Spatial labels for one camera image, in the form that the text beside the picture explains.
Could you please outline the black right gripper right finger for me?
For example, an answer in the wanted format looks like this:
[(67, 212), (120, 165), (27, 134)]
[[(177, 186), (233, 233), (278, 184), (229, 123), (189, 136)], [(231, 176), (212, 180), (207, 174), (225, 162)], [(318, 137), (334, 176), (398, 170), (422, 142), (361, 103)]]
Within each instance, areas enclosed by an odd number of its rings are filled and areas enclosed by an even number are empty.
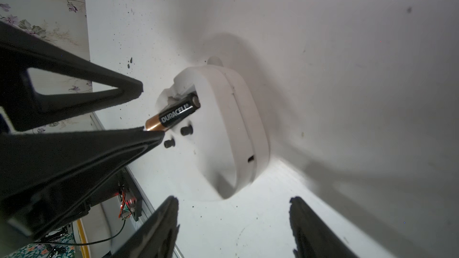
[(289, 220), (296, 258), (356, 257), (301, 197), (290, 199)]

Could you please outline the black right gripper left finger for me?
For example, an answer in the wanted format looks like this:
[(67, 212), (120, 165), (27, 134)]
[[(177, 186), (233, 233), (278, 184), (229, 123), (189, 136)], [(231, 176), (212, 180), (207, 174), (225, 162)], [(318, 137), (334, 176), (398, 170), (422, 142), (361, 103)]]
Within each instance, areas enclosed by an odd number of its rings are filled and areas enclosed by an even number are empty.
[(179, 232), (179, 201), (169, 196), (114, 258), (171, 258)]

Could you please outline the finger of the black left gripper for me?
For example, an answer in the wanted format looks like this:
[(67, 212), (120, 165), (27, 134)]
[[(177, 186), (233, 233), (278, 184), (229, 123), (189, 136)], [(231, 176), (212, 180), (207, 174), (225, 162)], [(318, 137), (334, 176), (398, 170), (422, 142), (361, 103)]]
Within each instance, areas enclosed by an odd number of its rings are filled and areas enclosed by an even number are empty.
[(143, 83), (1, 23), (1, 109), (29, 131), (137, 99)]
[(158, 146), (142, 128), (1, 136), (1, 253), (65, 224), (94, 191)]

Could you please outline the white square alarm clock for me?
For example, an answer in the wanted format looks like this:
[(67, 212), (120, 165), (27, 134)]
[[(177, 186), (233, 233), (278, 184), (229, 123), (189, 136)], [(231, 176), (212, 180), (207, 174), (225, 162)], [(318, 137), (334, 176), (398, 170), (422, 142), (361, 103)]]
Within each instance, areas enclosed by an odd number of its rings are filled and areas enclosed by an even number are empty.
[(221, 201), (251, 185), (267, 168), (267, 135), (245, 80), (210, 57), (204, 66), (180, 72), (159, 95), (163, 111), (196, 93), (200, 108), (166, 133), (168, 171), (180, 195), (192, 201)]

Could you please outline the black AA battery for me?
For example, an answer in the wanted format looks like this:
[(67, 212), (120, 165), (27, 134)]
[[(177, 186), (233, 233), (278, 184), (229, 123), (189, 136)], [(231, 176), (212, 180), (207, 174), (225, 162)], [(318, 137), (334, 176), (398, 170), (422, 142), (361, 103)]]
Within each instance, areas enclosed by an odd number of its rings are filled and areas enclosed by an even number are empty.
[(145, 123), (146, 131), (167, 131), (179, 124), (186, 117), (201, 107), (196, 92), (187, 94), (173, 105), (166, 107), (157, 115), (149, 118)]

